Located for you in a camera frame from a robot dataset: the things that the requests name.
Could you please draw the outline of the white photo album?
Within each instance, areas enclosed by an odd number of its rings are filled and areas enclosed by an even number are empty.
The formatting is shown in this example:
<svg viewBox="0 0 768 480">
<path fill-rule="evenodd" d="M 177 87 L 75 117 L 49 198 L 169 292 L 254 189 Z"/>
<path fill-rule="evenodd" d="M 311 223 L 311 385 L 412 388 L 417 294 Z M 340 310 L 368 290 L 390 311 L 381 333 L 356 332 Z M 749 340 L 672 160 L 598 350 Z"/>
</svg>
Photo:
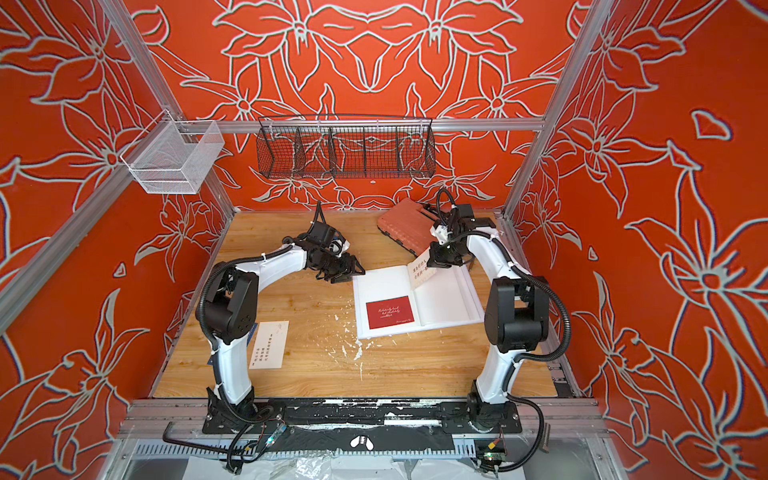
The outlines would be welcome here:
<svg viewBox="0 0 768 480">
<path fill-rule="evenodd" d="M 393 336 L 478 324 L 484 310 L 465 267 L 437 269 L 436 274 L 412 291 L 405 266 L 370 270 L 353 279 L 356 333 L 359 339 Z M 414 323 L 372 330 L 366 303 L 408 296 Z"/>
</svg>

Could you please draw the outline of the red photo card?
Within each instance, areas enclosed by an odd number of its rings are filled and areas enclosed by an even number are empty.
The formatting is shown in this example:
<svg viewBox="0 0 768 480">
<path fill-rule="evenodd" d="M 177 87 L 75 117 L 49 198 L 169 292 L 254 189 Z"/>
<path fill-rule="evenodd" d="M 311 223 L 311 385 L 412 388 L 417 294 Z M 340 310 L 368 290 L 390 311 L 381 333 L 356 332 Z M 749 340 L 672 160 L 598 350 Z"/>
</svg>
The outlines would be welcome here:
<svg viewBox="0 0 768 480">
<path fill-rule="evenodd" d="M 368 327 L 372 330 L 414 323 L 411 301 L 408 296 L 366 303 Z"/>
</svg>

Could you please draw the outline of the white card red text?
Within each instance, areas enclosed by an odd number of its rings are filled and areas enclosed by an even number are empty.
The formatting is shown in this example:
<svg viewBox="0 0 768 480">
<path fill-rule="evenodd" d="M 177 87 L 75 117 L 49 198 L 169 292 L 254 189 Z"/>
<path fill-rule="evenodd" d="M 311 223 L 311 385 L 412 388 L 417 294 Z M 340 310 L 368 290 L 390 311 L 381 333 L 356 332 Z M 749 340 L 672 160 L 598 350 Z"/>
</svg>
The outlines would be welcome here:
<svg viewBox="0 0 768 480">
<path fill-rule="evenodd" d="M 436 274 L 437 268 L 430 265 L 430 259 L 430 249 L 427 248 L 415 260 L 407 264 L 406 268 L 412 291 L 418 289 Z"/>
</svg>

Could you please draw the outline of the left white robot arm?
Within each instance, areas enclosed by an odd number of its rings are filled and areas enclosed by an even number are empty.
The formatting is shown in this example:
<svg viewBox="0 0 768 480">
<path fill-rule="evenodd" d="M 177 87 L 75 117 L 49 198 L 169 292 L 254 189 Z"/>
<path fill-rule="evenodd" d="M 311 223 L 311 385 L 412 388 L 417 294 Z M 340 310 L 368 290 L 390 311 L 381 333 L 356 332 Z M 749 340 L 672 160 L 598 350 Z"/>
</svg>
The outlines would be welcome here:
<svg viewBox="0 0 768 480">
<path fill-rule="evenodd" d="M 331 284 L 365 274 L 356 256 L 346 251 L 333 253 L 299 242 L 260 256 L 220 262 L 205 281 L 195 316 L 211 348 L 215 388 L 210 392 L 210 405 L 225 417 L 243 424 L 269 417 L 268 408 L 254 404 L 247 337 L 256 324 L 261 291 L 307 269 Z"/>
</svg>

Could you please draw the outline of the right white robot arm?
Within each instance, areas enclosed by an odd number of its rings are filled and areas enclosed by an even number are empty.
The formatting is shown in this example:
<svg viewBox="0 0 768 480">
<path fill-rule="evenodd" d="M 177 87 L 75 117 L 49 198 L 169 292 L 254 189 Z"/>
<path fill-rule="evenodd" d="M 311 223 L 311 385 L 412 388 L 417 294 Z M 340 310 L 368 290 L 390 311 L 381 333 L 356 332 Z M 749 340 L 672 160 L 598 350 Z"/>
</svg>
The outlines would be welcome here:
<svg viewBox="0 0 768 480">
<path fill-rule="evenodd" d="M 525 270 L 495 229 L 454 234 L 440 226 L 431 233 L 435 240 L 429 247 L 430 267 L 458 267 L 470 255 L 491 282 L 483 320 L 490 349 L 467 398 L 469 420 L 487 429 L 508 416 L 515 401 L 511 387 L 524 362 L 548 363 L 565 355 L 572 340 L 571 317 L 546 279 Z M 536 354 L 537 346 L 549 337 L 551 306 L 560 313 L 562 338 L 552 352 Z"/>
</svg>

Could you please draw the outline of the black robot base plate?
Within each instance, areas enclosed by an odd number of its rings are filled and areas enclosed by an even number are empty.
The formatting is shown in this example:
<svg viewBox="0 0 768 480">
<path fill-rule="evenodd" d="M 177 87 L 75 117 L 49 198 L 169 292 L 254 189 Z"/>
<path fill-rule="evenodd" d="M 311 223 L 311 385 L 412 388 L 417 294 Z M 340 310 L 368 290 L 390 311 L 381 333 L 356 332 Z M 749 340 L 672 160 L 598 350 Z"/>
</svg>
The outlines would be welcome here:
<svg viewBox="0 0 768 480">
<path fill-rule="evenodd" d="M 433 427 L 450 434 L 518 434 L 520 415 L 512 403 L 485 405 L 466 398 L 271 398 L 254 402 L 269 407 L 263 423 L 290 427 Z"/>
</svg>

